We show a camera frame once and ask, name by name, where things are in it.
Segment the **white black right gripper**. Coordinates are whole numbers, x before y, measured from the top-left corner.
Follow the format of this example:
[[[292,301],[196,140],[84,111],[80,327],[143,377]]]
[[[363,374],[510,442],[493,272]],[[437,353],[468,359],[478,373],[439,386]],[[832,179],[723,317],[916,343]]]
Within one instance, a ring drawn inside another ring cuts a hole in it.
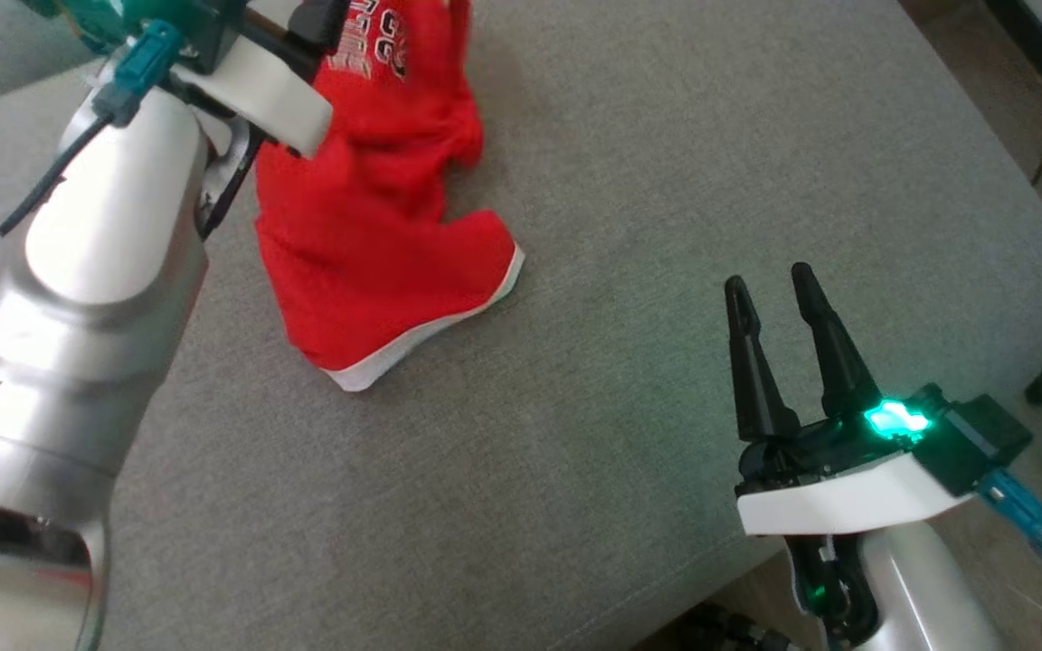
[[[971,491],[935,475],[939,454],[966,439],[973,401],[923,387],[882,396],[863,355],[808,262],[791,268],[810,327],[828,418],[800,429],[761,345],[761,318],[744,278],[725,283],[737,437],[750,442],[737,469],[737,514],[751,536],[860,534],[925,522]]]

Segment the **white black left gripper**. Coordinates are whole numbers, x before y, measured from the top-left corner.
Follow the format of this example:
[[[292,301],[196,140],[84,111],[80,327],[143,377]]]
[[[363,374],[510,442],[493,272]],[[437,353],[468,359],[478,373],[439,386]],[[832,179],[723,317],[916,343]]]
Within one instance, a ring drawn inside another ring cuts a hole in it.
[[[323,61],[321,51],[334,51],[342,41],[350,5],[301,1],[290,16],[290,32],[260,14],[245,14],[241,34],[218,66],[199,73],[181,62],[179,80],[299,156],[315,156],[334,108],[313,81]]]

